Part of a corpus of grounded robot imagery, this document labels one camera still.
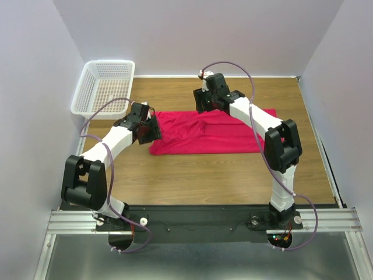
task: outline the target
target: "white plastic basket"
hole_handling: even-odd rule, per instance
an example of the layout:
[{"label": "white plastic basket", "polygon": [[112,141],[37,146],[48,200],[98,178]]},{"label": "white plastic basket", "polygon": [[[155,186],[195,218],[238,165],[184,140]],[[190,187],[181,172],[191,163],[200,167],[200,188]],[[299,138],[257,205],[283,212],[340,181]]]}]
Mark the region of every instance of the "white plastic basket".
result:
[{"label": "white plastic basket", "polygon": [[[89,118],[108,101],[129,98],[135,63],[130,60],[92,60],[86,63],[76,87],[71,112]],[[99,112],[95,120],[117,120],[125,116],[128,101],[118,100]]]}]

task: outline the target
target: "wooden floor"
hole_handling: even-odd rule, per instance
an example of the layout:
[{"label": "wooden floor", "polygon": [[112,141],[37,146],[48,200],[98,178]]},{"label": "wooden floor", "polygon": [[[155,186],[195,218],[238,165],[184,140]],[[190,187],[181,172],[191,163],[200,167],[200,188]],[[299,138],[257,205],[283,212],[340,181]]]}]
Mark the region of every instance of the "wooden floor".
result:
[{"label": "wooden floor", "polygon": [[[231,90],[251,94],[247,79],[227,83]],[[279,118],[291,118],[298,125],[303,155],[294,191],[314,203],[334,203],[296,80],[255,79],[255,83],[257,106],[274,108]],[[200,84],[198,79],[135,79],[131,99],[148,101],[157,111],[195,110],[192,91]],[[103,137],[112,124],[92,121],[89,133]],[[85,150],[94,144],[87,139]],[[272,178],[258,153],[152,156],[149,146],[136,143],[116,158],[115,198],[129,204],[267,204],[270,200]]]}]

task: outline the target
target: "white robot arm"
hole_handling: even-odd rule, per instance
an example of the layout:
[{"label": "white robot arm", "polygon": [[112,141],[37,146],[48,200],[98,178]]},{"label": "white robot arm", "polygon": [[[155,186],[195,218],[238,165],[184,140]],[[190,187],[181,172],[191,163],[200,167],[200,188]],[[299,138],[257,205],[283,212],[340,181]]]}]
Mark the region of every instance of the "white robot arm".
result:
[{"label": "white robot arm", "polygon": [[[293,191],[295,167],[302,154],[297,126],[294,121],[283,121],[273,117],[255,106],[241,92],[231,92],[224,76],[220,73],[203,74],[202,88],[194,90],[196,109],[199,113],[219,109],[230,116],[252,127],[249,108],[252,106],[252,116],[257,133],[265,140],[264,154],[271,169],[283,184]],[[293,212],[294,198],[273,179],[270,207],[285,220]]]},{"label": "white robot arm", "polygon": [[[111,151],[114,160],[136,140],[149,143],[161,137],[157,118],[149,113],[147,104],[133,103],[131,112],[116,121],[109,133],[89,151],[80,156],[68,157],[65,164],[61,197],[64,201],[84,206],[111,218],[119,218],[109,207],[105,170],[110,158],[103,144]],[[110,196],[110,204],[119,214],[126,216],[126,204]]]}]

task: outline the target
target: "red cloth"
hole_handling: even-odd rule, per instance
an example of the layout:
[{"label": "red cloth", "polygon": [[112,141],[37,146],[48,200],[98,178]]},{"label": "red cloth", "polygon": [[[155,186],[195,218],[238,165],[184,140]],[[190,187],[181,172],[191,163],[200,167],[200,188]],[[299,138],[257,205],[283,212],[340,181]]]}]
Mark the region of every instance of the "red cloth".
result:
[{"label": "red cloth", "polygon": [[[276,117],[275,109],[264,111]],[[164,111],[156,116],[162,139],[153,142],[152,155],[259,152],[252,129],[222,111]]]}]

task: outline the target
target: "purple cable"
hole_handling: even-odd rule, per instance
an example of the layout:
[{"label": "purple cable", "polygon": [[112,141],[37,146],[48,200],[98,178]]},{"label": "purple cable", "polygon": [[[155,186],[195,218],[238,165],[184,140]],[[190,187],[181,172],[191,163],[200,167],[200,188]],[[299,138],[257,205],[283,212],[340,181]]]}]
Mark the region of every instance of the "purple cable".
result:
[{"label": "purple cable", "polygon": [[316,232],[317,232],[317,228],[318,228],[318,225],[319,225],[319,217],[317,215],[317,210],[316,210],[316,207],[315,205],[312,203],[312,201],[306,197],[305,195],[302,195],[302,194],[295,194],[294,192],[292,192],[291,190],[289,190],[283,183],[282,181],[276,176],[275,172],[270,168],[269,166],[269,163],[264,155],[264,151],[262,149],[262,145],[261,143],[259,142],[259,138],[258,138],[258,134],[256,133],[256,127],[255,127],[255,122],[254,122],[254,118],[252,116],[252,106],[253,103],[254,103],[254,97],[255,97],[255,84],[254,84],[254,80],[252,79],[251,75],[249,74],[249,72],[247,72],[243,67],[239,66],[238,64],[236,63],[233,63],[233,62],[230,62],[230,61],[217,61],[217,62],[214,62],[214,63],[211,63],[209,65],[207,65],[206,67],[202,68],[202,74],[204,73],[204,71],[208,68],[208,67],[211,67],[213,65],[216,65],[216,64],[230,64],[230,65],[233,65],[233,66],[236,66],[238,67],[239,69],[241,69],[242,71],[244,71],[244,73],[247,75],[247,77],[249,77],[250,79],[250,82],[251,82],[251,88],[252,88],[252,93],[251,93],[251,97],[250,97],[250,107],[249,107],[249,115],[250,115],[250,122],[251,122],[251,127],[252,127],[252,130],[254,132],[254,136],[255,136],[255,140],[256,140],[256,143],[258,144],[259,146],[259,150],[261,152],[261,155],[262,155],[262,158],[264,160],[264,163],[266,164],[269,172],[271,173],[272,177],[280,184],[280,186],[290,195],[293,195],[293,196],[296,196],[296,197],[302,197],[304,198],[305,200],[307,200],[307,202],[310,204],[310,206],[312,207],[312,209],[314,210],[315,212],[315,229],[314,231],[312,232],[312,235],[311,237],[304,243],[300,244],[299,246],[296,246],[296,247],[293,247],[293,248],[280,248],[280,247],[275,247],[275,248],[278,248],[278,249],[281,249],[281,250],[284,250],[284,251],[294,251],[294,250],[298,250],[304,246],[306,246],[316,235]]},{"label": "purple cable", "polygon": [[135,249],[132,249],[132,250],[125,250],[125,251],[121,251],[121,250],[118,250],[116,249],[115,247],[111,247],[112,250],[116,251],[116,252],[119,252],[121,254],[128,254],[128,253],[134,253],[136,251],[139,251],[140,249],[144,248],[148,243],[149,241],[152,239],[153,235],[152,235],[152,232],[150,231],[150,229],[148,229],[147,227],[145,226],[142,226],[140,225],[139,223],[136,223],[124,216],[122,216],[120,213],[118,213],[110,204],[110,196],[111,196],[111,192],[112,192],[112,187],[114,185],[114,172],[115,172],[115,169],[114,169],[114,159],[112,158],[112,154],[111,154],[111,151],[110,151],[110,148],[109,146],[106,144],[106,143],[103,143],[103,140],[98,137],[98,136],[95,136],[95,135],[91,135],[91,134],[84,134],[83,135],[83,130],[87,127],[88,123],[103,109],[105,108],[106,106],[108,106],[110,103],[114,102],[114,101],[118,101],[118,100],[126,100],[126,101],[129,101],[131,102],[131,105],[133,103],[133,101],[131,101],[130,99],[128,98],[125,98],[125,97],[119,97],[119,98],[114,98],[112,100],[110,100],[109,102],[107,102],[105,105],[103,105],[101,108],[99,108],[93,115],[91,115],[88,120],[83,124],[83,127],[82,129],[80,130],[80,133],[79,133],[79,136],[80,137],[90,137],[90,138],[93,138],[95,140],[97,140],[98,142],[100,142],[101,144],[103,144],[103,146],[106,148],[106,151],[107,151],[107,155],[109,157],[109,161],[110,161],[110,168],[111,168],[111,177],[110,177],[110,185],[109,185],[109,191],[108,191],[108,194],[107,194],[107,204],[109,205],[109,208],[110,210],[113,211],[113,213],[115,213],[118,217],[120,217],[123,221],[126,221],[134,226],[137,226],[139,228],[142,228],[144,230],[146,230],[149,234],[147,240],[139,247],[135,248]]}]

